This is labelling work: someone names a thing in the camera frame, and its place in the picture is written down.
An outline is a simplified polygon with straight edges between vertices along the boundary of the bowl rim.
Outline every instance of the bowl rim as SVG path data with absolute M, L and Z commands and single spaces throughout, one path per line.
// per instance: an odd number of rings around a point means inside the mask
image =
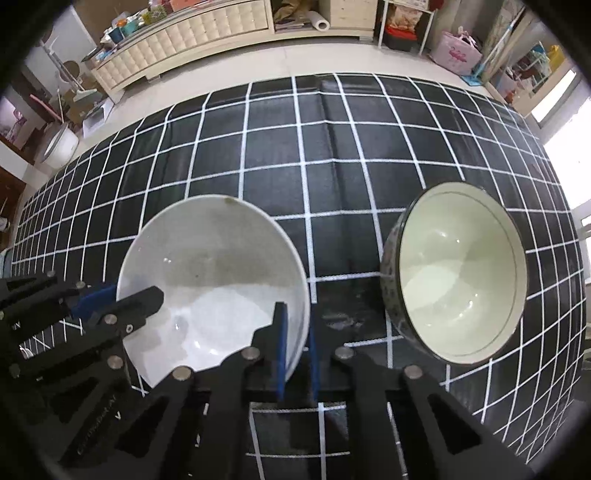
M 451 359 L 447 359 L 443 356 L 441 356 L 440 354 L 438 354 L 437 352 L 435 352 L 432 348 L 430 348 L 427 343 L 423 340 L 423 338 L 421 337 L 421 335 L 419 334 L 419 332 L 417 331 L 417 329 L 415 328 L 414 324 L 413 324 L 413 320 L 411 318 L 411 316 L 408 314 L 408 309 L 406 307 L 406 302 L 404 300 L 404 296 L 402 294 L 402 284 L 401 284 L 401 278 L 400 278 L 400 253 L 401 253 L 401 247 L 402 247 L 402 238 L 404 236 L 404 229 L 408 223 L 408 219 L 411 216 L 414 208 L 417 206 L 417 203 L 429 192 L 431 192 L 432 190 L 434 190 L 435 188 L 441 187 L 442 185 L 450 185 L 450 184 L 459 184 L 462 186 L 469 186 L 471 188 L 474 188 L 476 190 L 478 190 L 480 193 L 483 193 L 484 195 L 486 195 L 487 197 L 489 197 L 493 202 L 495 202 L 499 207 L 501 207 L 503 213 L 506 215 L 506 217 L 511 221 L 511 225 L 513 226 L 515 232 L 517 233 L 517 237 L 519 238 L 519 245 L 520 248 L 515 248 L 515 246 L 512 245 L 512 249 L 515 252 L 517 250 L 518 254 L 523 255 L 523 265 L 524 265 L 524 274 L 525 274 L 525 288 L 524 288 L 524 295 L 523 295 L 523 299 L 515 299 L 514 301 L 514 305 L 520 305 L 519 311 L 520 314 L 518 315 L 518 321 L 515 323 L 515 326 L 513 327 L 513 329 L 511 330 L 511 334 L 507 337 L 507 339 L 503 342 L 502 345 L 499 346 L 499 348 L 497 348 L 494 352 L 492 352 L 490 355 L 487 355 L 486 358 L 483 358 L 481 360 L 477 360 L 474 362 L 457 362 Z M 400 217 L 400 226 L 398 229 L 398 234 L 396 235 L 396 242 L 395 242 L 395 248 L 394 248 L 394 255 L 393 255 L 393 260 L 394 260 L 394 267 L 395 267 L 395 272 L 396 275 L 394 275 L 394 283 L 395 283 L 395 288 L 396 288 L 396 293 L 397 296 L 400 300 L 400 308 L 402 309 L 402 315 L 404 316 L 404 318 L 406 318 L 408 320 L 408 326 L 409 328 L 412 330 L 412 333 L 414 335 L 414 337 L 417 339 L 417 341 L 420 343 L 420 345 L 429 353 L 431 353 L 433 356 L 435 356 L 436 358 L 450 364 L 450 365 L 456 365 L 459 367 L 465 367 L 466 365 L 471 365 L 471 366 L 479 366 L 479 365 L 483 365 L 485 363 L 487 363 L 489 361 L 489 359 L 491 359 L 493 356 L 495 356 L 498 352 L 500 352 L 501 350 L 503 350 L 503 348 L 505 347 L 505 345 L 509 342 L 509 340 L 511 340 L 511 337 L 515 334 L 515 331 L 517 330 L 517 327 L 519 326 L 519 320 L 521 319 L 521 317 L 523 316 L 523 311 L 525 309 L 525 302 L 527 301 L 527 293 L 529 290 L 529 286 L 530 286 L 530 276 L 529 276 L 529 272 L 527 269 L 527 256 L 525 254 L 525 249 L 523 247 L 523 239 L 521 237 L 521 234 L 519 232 L 519 229 L 517 228 L 517 225 L 515 223 L 515 221 L 513 220 L 513 217 L 511 217 L 511 215 L 509 215 L 509 213 L 506 211 L 505 207 L 502 206 L 494 197 L 492 197 L 484 188 L 482 187 L 476 187 L 474 185 L 472 185 L 471 183 L 466 182 L 465 180 L 463 181 L 442 181 L 439 182 L 437 184 L 434 184 L 432 186 L 430 186 L 429 188 L 424 189 L 412 202 L 411 204 L 407 207 L 407 209 L 404 211 L 404 213 L 401 215 Z
M 117 299 L 117 301 L 119 301 L 119 296 L 121 294 L 121 278 L 123 276 L 125 266 L 127 265 L 128 262 L 130 262 L 130 260 L 129 260 L 130 252 L 133 250 L 135 244 L 138 242 L 138 239 L 141 237 L 142 233 L 144 233 L 152 223 L 155 223 L 157 220 L 159 220 L 159 218 L 166 215 L 169 211 L 173 210 L 175 207 L 178 207 L 178 206 L 183 205 L 185 203 L 196 202 L 199 200 L 206 200 L 206 199 L 207 200 L 216 199 L 216 200 L 222 200 L 224 202 L 231 200 L 236 203 L 239 203 L 241 206 L 247 207 L 248 209 L 252 210 L 254 213 L 259 214 L 263 219 L 265 219 L 268 223 L 270 223 L 273 226 L 273 228 L 275 229 L 275 231 L 277 233 L 279 233 L 280 237 L 282 237 L 285 244 L 289 247 L 289 249 L 291 251 L 291 256 L 295 259 L 295 263 L 296 263 L 296 266 L 298 269 L 300 282 L 301 282 L 300 286 L 302 287 L 302 290 L 304 293 L 303 328 L 301 329 L 300 336 L 296 342 L 295 356 L 293 357 L 293 359 L 289 365 L 285 365 L 285 381 L 287 382 L 291 378 L 291 376 L 293 375 L 293 372 L 296 370 L 297 365 L 300 363 L 300 358 L 301 358 L 302 353 L 304 351 L 306 341 L 308 340 L 308 333 L 310 331 L 310 308 L 311 307 L 310 307 L 310 290 L 308 287 L 308 279 L 307 279 L 306 271 L 304 270 L 304 265 L 301 261 L 300 255 L 297 252 L 296 246 L 291 241 L 291 238 L 289 238 L 289 236 L 287 235 L 285 230 L 283 230 L 283 228 L 281 228 L 279 223 L 277 223 L 275 220 L 273 220 L 273 218 L 267 212 L 260 209 L 256 205 L 253 205 L 252 203 L 249 203 L 245 200 L 238 199 L 236 197 L 231 197 L 228 195 L 206 194 L 206 195 L 197 195 L 195 197 L 188 197 L 183 200 L 179 200 L 178 202 L 168 205 L 166 208 L 159 211 L 156 215 L 154 215 L 148 221 L 148 223 L 146 223 L 141 228 L 138 235 L 131 242 L 131 245 L 129 246 L 127 252 L 125 253 L 125 258 L 123 260 L 123 263 L 121 264 L 121 269 L 119 270 L 119 277 L 117 278 L 116 299 Z

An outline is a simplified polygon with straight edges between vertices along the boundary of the plastic bag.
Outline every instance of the plastic bag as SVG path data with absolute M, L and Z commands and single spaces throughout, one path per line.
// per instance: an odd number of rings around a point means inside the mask
M 432 61 L 455 74 L 470 75 L 482 58 L 482 53 L 461 38 L 443 32 L 430 57 Z
M 409 7 L 401 7 L 399 5 L 394 9 L 394 14 L 388 16 L 388 26 L 396 28 L 397 30 L 408 31 L 414 33 L 423 12 L 414 10 Z

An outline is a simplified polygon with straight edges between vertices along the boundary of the table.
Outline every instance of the table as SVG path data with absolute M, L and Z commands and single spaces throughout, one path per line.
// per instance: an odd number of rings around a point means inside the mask
M 415 350 L 387 322 L 379 291 L 397 218 L 423 188 L 453 180 L 502 202 L 529 271 L 518 330 L 472 368 Z M 382 365 L 423 366 L 524 459 L 554 437 L 579 379 L 583 270 L 556 174 L 521 115 L 455 87 L 372 74 L 212 92 L 124 128 L 50 180 L 25 205 L 12 273 L 114 282 L 141 225 L 206 193 L 241 197 L 286 231 L 309 278 L 311 321 L 346 331 L 348 345 Z M 26 347 L 80 334 L 61 323 Z M 253 405 L 248 437 L 245 478 L 350 478 L 342 405 Z

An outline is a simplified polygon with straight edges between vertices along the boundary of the cream cabinet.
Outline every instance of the cream cabinet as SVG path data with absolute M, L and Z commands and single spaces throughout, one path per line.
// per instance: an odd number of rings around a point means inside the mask
M 202 57 L 247 45 L 286 38 L 371 37 L 378 0 L 321 0 L 319 10 L 331 23 L 328 32 L 313 28 L 275 32 L 270 0 L 226 0 L 187 8 L 142 29 L 92 70 L 114 95 L 136 80 Z

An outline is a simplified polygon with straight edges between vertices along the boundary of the blue gripper pad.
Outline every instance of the blue gripper pad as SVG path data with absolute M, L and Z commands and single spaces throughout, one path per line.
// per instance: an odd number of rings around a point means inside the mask
M 287 351 L 287 305 L 281 309 L 281 323 L 279 328 L 279 341 L 277 352 L 277 398 L 283 400 L 285 394 L 285 365 Z
M 318 390 L 320 388 L 320 367 L 318 365 L 318 356 L 316 352 L 316 343 L 314 341 L 314 324 L 310 322 L 308 333 L 308 354 L 310 355 L 310 374 L 312 381 L 312 394 L 314 400 L 318 400 Z
M 107 285 L 81 297 L 78 303 L 72 307 L 72 317 L 87 322 L 94 312 L 115 302 L 116 294 L 117 285 Z

